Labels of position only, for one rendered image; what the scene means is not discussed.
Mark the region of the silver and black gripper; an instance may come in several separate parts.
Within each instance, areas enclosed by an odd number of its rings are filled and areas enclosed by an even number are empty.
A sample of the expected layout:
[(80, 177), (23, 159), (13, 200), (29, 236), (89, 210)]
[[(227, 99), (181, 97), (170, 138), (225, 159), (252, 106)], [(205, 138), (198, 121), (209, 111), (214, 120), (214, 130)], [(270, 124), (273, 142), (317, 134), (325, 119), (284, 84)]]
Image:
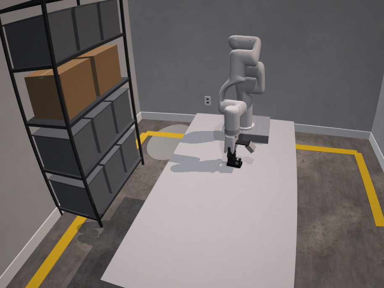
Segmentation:
[[(238, 134), (239, 135), (239, 134)], [(229, 136), (225, 134), (225, 143), (224, 143), (224, 153), (227, 151), (227, 162), (230, 164), (234, 163), (234, 157), (236, 157), (236, 148), (237, 144), (236, 141), (238, 140), (238, 135), (235, 136)]]

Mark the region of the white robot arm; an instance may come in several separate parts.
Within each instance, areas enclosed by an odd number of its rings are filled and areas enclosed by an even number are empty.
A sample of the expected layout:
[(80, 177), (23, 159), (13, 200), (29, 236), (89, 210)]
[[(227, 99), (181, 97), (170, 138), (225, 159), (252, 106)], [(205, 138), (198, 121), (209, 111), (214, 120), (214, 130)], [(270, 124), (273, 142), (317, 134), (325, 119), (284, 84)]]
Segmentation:
[[(251, 36), (230, 36), (229, 78), (222, 86), (218, 97), (218, 110), (224, 114), (224, 133), (239, 134), (239, 130), (250, 130), (252, 122), (252, 97), (265, 90), (265, 68), (259, 62), (261, 40)], [(225, 99), (227, 89), (235, 85), (237, 100)]]

